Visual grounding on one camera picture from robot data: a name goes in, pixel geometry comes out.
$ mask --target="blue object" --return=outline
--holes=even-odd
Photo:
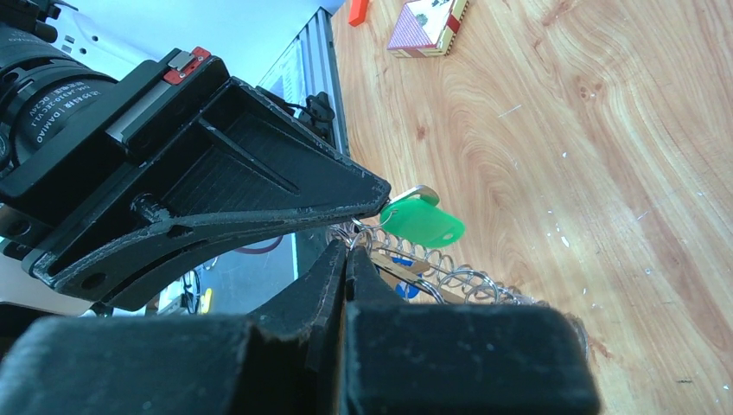
[[[402,258],[394,258],[392,257],[392,262],[395,264],[400,264],[404,266],[411,266],[412,261],[408,259],[402,259]],[[423,274],[418,274],[418,278],[422,278]],[[413,287],[412,285],[409,285],[407,283],[399,283],[396,287],[394,287],[394,290],[399,294],[402,298],[407,298],[408,300],[412,300],[413,298],[417,297],[417,294],[420,293],[420,290]]]

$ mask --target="orange block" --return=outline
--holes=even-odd
[[[367,19],[369,0],[354,0],[348,13],[348,24],[356,27]]]

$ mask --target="box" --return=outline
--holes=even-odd
[[[405,4],[387,50],[398,58],[448,54],[468,0],[413,0]]]

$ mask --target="wooden table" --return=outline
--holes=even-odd
[[[580,316],[606,413],[733,413],[733,8],[473,0],[399,60],[401,0],[333,18],[354,159],[424,183],[451,251]]]

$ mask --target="green tag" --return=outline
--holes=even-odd
[[[422,195],[425,190],[431,193]],[[382,210],[379,221],[384,230],[426,248],[442,248],[463,236],[463,222],[435,206],[439,199],[432,189],[420,186],[405,195]]]

